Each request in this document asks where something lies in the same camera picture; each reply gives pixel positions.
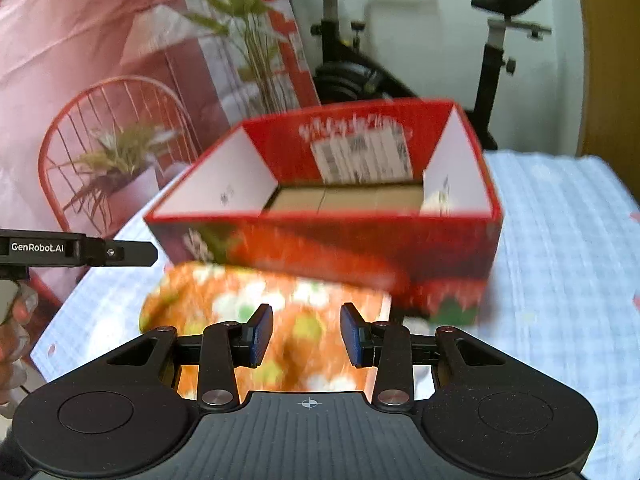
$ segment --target red chair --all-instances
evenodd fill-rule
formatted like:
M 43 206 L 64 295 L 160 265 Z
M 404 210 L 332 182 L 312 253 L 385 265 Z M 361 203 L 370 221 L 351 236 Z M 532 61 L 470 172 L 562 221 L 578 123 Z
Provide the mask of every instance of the red chair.
M 63 231 L 109 237 L 127 221 L 114 214 L 113 202 L 110 204 L 96 193 L 81 202 L 72 200 L 91 179 L 73 161 L 84 153 L 100 150 L 95 131 L 117 132 L 137 123 L 175 133 L 158 156 L 159 167 L 153 179 L 158 178 L 160 186 L 175 173 L 180 166 L 177 163 L 190 164 L 201 151 L 179 97 L 166 85 L 147 77 L 101 81 L 80 92 L 53 120 L 40 147 L 38 175 Z

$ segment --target tablecloth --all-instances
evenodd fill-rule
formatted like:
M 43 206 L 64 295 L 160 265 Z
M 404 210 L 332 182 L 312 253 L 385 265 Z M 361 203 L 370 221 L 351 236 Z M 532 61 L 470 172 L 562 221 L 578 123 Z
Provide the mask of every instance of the tablecloth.
M 640 214 L 608 166 L 485 155 L 505 219 L 487 294 L 468 332 L 568 384 L 595 408 L 599 432 L 583 474 L 640 478 Z M 131 219 L 117 238 L 155 241 Z M 90 270 L 31 354 L 53 380 L 138 335 L 145 295 L 167 263 Z M 414 333 L 433 333 L 408 319 Z M 417 368 L 416 392 L 433 391 Z

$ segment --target wooden door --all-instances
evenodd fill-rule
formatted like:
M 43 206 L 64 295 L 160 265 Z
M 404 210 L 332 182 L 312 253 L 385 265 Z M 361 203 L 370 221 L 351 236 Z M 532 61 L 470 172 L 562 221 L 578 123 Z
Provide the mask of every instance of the wooden door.
M 582 155 L 603 158 L 640 200 L 640 0 L 582 0 Z

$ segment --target white wall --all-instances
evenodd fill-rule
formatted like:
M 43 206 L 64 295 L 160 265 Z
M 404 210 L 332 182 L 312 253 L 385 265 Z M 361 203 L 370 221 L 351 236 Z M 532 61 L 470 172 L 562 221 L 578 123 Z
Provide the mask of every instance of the white wall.
M 351 34 L 350 20 L 366 20 L 364 52 L 418 94 L 446 96 L 472 107 L 488 15 L 472 9 L 470 1 L 340 0 L 342 33 Z M 321 0 L 293 3 L 308 61 L 317 66 L 321 62 L 319 39 L 311 37 L 308 26 L 320 20 Z M 542 0 L 522 19 L 553 27 L 551 0 Z M 539 42 L 526 33 L 508 31 L 505 50 L 505 56 L 514 57 L 518 66 L 514 76 L 502 74 L 490 130 L 502 148 L 555 153 L 560 86 L 554 36 Z
M 558 153 L 575 155 L 584 97 L 584 31 L 580 0 L 551 0 L 558 53 Z

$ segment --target open cardboard box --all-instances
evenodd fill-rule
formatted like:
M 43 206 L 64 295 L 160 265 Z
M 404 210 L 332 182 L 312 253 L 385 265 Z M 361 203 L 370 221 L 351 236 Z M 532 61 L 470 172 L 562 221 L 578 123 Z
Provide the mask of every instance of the open cardboard box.
M 460 107 L 407 99 L 241 123 L 145 220 L 174 263 L 385 290 L 460 324 L 482 297 L 502 211 Z

